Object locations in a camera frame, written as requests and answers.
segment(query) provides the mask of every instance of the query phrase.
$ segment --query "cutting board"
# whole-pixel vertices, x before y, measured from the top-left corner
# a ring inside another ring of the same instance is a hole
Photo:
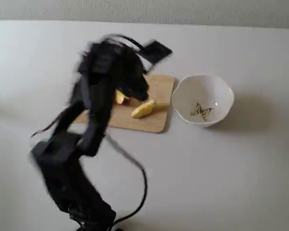
[[[149,75],[145,77],[150,88],[149,100],[156,100],[153,112],[140,119],[131,118],[132,111],[142,102],[131,98],[126,104],[114,104],[109,125],[149,132],[162,132],[165,128],[167,111],[170,104],[174,78],[165,75]],[[74,123],[87,123],[87,112],[82,113]]]

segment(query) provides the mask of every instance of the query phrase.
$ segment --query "table surface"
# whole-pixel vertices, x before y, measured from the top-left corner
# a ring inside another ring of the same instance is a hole
[[[213,128],[170,109],[166,133],[110,130],[149,177],[143,210],[121,227],[289,231],[289,30],[60,21],[0,22],[0,230],[78,227],[47,195],[29,136],[67,102],[79,52],[107,33],[170,47],[173,56],[154,73],[213,73],[235,93],[229,116]],[[107,141],[82,162],[118,216],[138,206],[141,174]]]

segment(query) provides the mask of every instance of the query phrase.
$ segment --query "bowl rim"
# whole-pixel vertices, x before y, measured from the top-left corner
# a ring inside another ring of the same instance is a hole
[[[185,119],[181,114],[180,112],[175,108],[175,106],[173,105],[173,102],[172,102],[172,97],[173,97],[173,94],[176,92],[176,90],[178,89],[178,87],[180,86],[180,84],[183,83],[183,81],[187,78],[191,78],[191,77],[200,77],[200,76],[211,76],[211,77],[215,77],[215,78],[219,78],[222,82],[224,82],[224,84],[229,88],[230,92],[231,92],[231,95],[232,95],[232,102],[231,102],[231,105],[230,107],[228,108],[228,111],[227,113],[225,113],[225,115],[221,118],[221,119],[216,119],[214,121],[211,121],[211,122],[194,122],[194,121],[190,121],[190,120],[187,120]],[[226,118],[226,116],[229,114],[233,104],[234,104],[234,101],[235,101],[235,94],[233,93],[233,90],[232,88],[229,86],[228,83],[226,83],[226,81],[221,78],[220,76],[216,75],[216,74],[210,74],[210,73],[198,73],[198,74],[195,74],[195,75],[190,75],[190,76],[186,76],[184,77],[180,82],[179,84],[177,85],[177,87],[174,89],[174,91],[172,92],[171,94],[171,104],[173,106],[173,108],[176,110],[176,112],[179,114],[179,116],[187,123],[190,123],[190,124],[200,124],[200,125],[209,125],[209,124],[216,124],[220,121],[222,121],[223,119]]]

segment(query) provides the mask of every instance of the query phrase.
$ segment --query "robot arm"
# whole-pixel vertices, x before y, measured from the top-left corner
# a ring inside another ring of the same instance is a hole
[[[122,37],[139,50],[115,40]],[[47,190],[58,208],[70,215],[86,231],[106,231],[116,217],[113,211],[85,176],[79,158],[95,156],[105,136],[111,115],[115,90],[128,97],[144,101],[148,84],[147,73],[138,57],[147,59],[152,67],[171,54],[171,50],[154,41],[143,47],[125,36],[112,35],[94,43],[84,53],[70,105],[57,118],[57,125],[48,141],[40,141],[32,156],[41,170]],[[67,131],[84,110],[88,112],[88,126],[83,135]]]

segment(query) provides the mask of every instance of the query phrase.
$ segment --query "white bowl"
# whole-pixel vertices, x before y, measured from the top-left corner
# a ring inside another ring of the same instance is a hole
[[[197,75],[179,83],[171,102],[186,122],[209,127],[227,116],[234,98],[231,88],[220,77]]]

